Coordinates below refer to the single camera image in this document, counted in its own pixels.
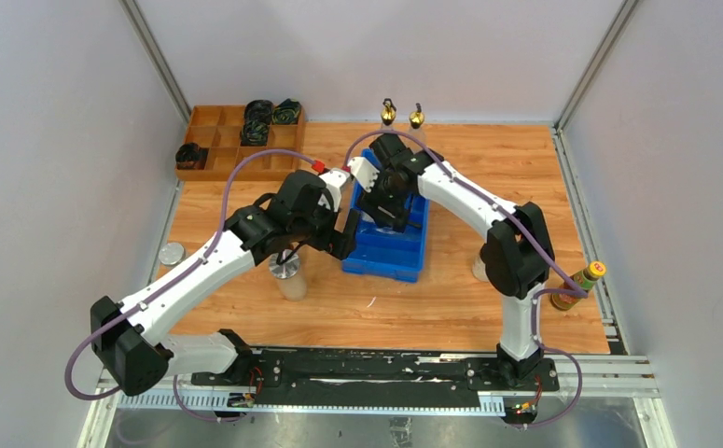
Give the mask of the tall oil bottle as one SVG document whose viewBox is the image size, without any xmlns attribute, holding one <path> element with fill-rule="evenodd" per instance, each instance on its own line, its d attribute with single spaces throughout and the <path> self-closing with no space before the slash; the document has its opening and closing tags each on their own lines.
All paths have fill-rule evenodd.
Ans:
<svg viewBox="0 0 723 448">
<path fill-rule="evenodd" d="M 415 104 L 415 110 L 409 114 L 409 125 L 412 133 L 418 133 L 423 130 L 425 123 L 425 115 L 420 103 Z"/>
<path fill-rule="evenodd" d="M 380 113 L 381 130 L 393 130 L 396 120 L 396 106 L 391 98 L 382 100 L 382 111 Z"/>
</svg>

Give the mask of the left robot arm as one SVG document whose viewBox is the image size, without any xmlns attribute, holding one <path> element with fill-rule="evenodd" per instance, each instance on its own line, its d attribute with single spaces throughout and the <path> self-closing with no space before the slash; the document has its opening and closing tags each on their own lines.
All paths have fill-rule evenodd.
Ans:
<svg viewBox="0 0 723 448">
<path fill-rule="evenodd" d="M 342 169 L 320 175 L 297 170 L 277 192 L 222 219 L 204 247 L 159 280 L 119 302 L 95 302 L 92 349 L 118 388 L 132 397 L 164 378 L 202 372 L 216 373 L 228 385 L 243 384 L 252 363 L 239 336 L 229 330 L 175 336 L 171 329 L 217 289 L 292 244 L 345 259 L 355 248 L 358 214 L 348 216 L 343 231 L 335 225 L 342 191 L 352 181 Z"/>
</svg>

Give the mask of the black cap shaker jar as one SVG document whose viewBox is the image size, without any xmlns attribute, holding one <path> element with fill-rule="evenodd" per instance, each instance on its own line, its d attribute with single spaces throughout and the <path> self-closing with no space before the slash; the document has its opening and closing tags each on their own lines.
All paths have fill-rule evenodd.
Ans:
<svg viewBox="0 0 723 448">
<path fill-rule="evenodd" d="M 480 282 L 488 282 L 486 265 L 480 254 L 477 254 L 472 263 L 472 274 Z"/>
</svg>

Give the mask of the yellow cap sauce bottle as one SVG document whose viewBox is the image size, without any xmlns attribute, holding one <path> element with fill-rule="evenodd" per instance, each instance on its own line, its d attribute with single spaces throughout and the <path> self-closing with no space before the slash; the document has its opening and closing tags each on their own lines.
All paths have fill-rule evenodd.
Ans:
<svg viewBox="0 0 723 448">
<path fill-rule="evenodd" d="M 569 311 L 582 299 L 577 292 L 589 294 L 596 284 L 605 276 L 606 266 L 599 260 L 590 262 L 584 269 L 574 273 L 571 277 L 573 284 L 563 282 L 560 289 L 563 292 L 552 293 L 549 297 L 551 305 L 560 311 Z"/>
</svg>

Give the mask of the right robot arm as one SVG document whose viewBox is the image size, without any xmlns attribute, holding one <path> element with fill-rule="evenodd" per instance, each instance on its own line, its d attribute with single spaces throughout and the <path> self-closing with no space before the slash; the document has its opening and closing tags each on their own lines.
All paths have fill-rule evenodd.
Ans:
<svg viewBox="0 0 723 448">
<path fill-rule="evenodd" d="M 481 188 L 429 147 L 413 151 L 403 133 L 380 132 L 369 148 L 376 161 L 347 165 L 363 190 L 356 205 L 376 225 L 403 232 L 407 199 L 419 195 L 461 219 L 484 241 L 479 251 L 487 281 L 503 297 L 503 332 L 496 346 L 498 376 L 510 389 L 535 378 L 544 357 L 534 313 L 555 263 L 544 214 L 535 203 L 517 205 Z"/>
</svg>

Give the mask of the blue plastic divided bin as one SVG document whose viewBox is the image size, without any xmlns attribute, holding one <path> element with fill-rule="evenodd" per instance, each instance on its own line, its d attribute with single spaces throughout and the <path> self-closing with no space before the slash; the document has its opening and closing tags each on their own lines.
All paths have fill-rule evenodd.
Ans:
<svg viewBox="0 0 723 448">
<path fill-rule="evenodd" d="M 418 195 L 411 195 L 409 222 L 418 222 L 422 231 L 416 235 L 394 237 L 368 232 L 369 224 L 359 221 L 356 233 L 356 249 L 341 262 L 346 273 L 374 275 L 391 278 L 400 282 L 415 283 L 424 267 L 428 230 L 429 201 Z"/>
</svg>

